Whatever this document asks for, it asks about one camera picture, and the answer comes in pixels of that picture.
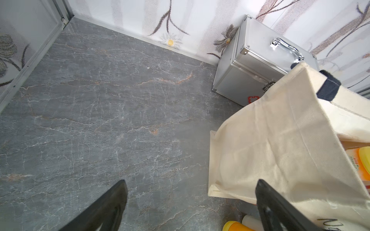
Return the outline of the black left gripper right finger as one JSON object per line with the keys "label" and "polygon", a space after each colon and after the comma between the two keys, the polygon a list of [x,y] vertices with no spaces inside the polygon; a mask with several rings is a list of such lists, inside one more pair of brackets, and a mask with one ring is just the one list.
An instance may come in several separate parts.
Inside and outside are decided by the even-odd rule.
{"label": "black left gripper right finger", "polygon": [[320,231],[266,181],[259,179],[255,188],[257,208],[265,231]]}

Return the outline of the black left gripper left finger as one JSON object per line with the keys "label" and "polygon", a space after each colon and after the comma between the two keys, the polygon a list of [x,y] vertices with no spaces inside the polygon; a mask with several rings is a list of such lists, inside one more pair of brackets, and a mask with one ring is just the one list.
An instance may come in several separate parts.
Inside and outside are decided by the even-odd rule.
{"label": "black left gripper left finger", "polygon": [[120,180],[60,230],[117,231],[127,201],[127,184]]}

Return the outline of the white bottle green cap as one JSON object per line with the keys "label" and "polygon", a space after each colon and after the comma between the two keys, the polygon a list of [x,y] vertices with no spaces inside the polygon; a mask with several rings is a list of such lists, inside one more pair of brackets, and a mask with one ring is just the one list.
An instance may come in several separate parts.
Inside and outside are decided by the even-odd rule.
{"label": "white bottle green cap", "polygon": [[263,224],[261,222],[261,220],[255,218],[255,217],[252,217],[252,216],[249,216],[249,215],[245,215],[244,218],[242,219],[242,225],[254,230],[254,231],[264,231],[264,227],[263,227]]}

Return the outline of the orange soap bottle yellow cap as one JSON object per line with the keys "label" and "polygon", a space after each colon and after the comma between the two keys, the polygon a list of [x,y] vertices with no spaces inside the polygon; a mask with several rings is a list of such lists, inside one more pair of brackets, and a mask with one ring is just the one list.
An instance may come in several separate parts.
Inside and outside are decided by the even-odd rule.
{"label": "orange soap bottle yellow cap", "polygon": [[365,188],[370,192],[370,147],[347,149],[346,153]]}
{"label": "orange soap bottle yellow cap", "polygon": [[224,224],[222,231],[254,231],[253,229],[237,221],[228,221]]}

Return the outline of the beige canvas shopping bag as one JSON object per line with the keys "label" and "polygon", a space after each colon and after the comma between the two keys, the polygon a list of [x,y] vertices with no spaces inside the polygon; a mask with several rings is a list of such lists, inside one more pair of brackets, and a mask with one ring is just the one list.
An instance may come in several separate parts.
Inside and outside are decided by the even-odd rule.
{"label": "beige canvas shopping bag", "polygon": [[370,228],[370,194],[346,151],[370,144],[370,101],[306,63],[210,133],[208,195],[256,204],[266,181],[327,230]]}

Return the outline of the silver aluminium case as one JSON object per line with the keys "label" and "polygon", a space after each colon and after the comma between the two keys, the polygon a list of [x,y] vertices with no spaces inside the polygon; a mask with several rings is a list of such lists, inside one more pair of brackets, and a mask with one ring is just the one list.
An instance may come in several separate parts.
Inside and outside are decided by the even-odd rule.
{"label": "silver aluminium case", "polygon": [[212,90],[246,106],[301,62],[319,70],[314,55],[247,15],[221,56]]}

